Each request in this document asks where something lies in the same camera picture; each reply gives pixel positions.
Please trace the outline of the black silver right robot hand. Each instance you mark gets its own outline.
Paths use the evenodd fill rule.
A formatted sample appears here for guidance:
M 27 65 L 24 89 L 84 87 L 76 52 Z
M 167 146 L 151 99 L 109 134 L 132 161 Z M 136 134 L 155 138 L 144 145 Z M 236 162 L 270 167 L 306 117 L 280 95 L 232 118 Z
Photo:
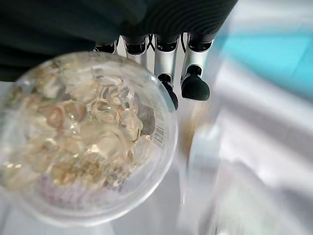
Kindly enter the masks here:
M 3 0 L 0 3 L 0 79 L 14 82 L 53 57 L 105 47 L 124 37 L 129 52 L 147 35 L 156 49 L 172 48 L 182 33 L 188 48 L 208 49 L 236 5 L 234 0 Z

